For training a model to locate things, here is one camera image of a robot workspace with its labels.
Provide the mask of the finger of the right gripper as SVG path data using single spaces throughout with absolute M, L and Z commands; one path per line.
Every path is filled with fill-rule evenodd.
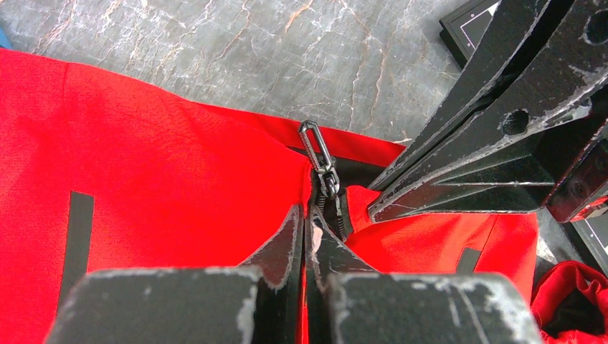
M 478 48 L 421 133 L 369 186 L 384 191 L 430 155 L 470 113 L 485 107 L 530 64 L 571 1 L 502 1 Z

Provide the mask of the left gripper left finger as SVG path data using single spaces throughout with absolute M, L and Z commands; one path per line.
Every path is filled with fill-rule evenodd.
M 81 279 L 48 343 L 296 343 L 304 214 L 236 267 L 107 269 Z

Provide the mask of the red jacket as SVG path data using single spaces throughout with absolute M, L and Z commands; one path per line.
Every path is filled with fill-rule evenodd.
M 325 128 L 346 187 L 347 246 L 381 272 L 508 277 L 547 343 L 607 341 L 607 278 L 566 261 L 533 286 L 532 214 L 422 214 L 373 224 L 367 188 L 400 145 Z M 1 341 L 40 343 L 67 267 L 243 262 L 308 210 L 298 125 L 183 99 L 96 67 L 1 51 Z

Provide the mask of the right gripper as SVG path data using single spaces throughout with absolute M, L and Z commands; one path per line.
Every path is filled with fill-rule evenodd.
M 378 191 L 375 223 L 439 212 L 607 213 L 607 3 L 571 1 L 530 64 Z

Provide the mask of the black zipper pull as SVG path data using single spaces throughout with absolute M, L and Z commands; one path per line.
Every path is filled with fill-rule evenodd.
M 329 152 L 320 127 L 312 120 L 305 120 L 300 124 L 298 135 L 320 180 L 321 193 L 325 197 L 335 198 L 340 191 L 341 182 L 336 171 L 336 162 Z

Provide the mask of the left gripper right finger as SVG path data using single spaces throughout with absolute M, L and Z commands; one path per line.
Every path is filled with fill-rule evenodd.
M 310 343 L 540 343 L 527 303 L 499 274 L 382 274 L 305 220 Z

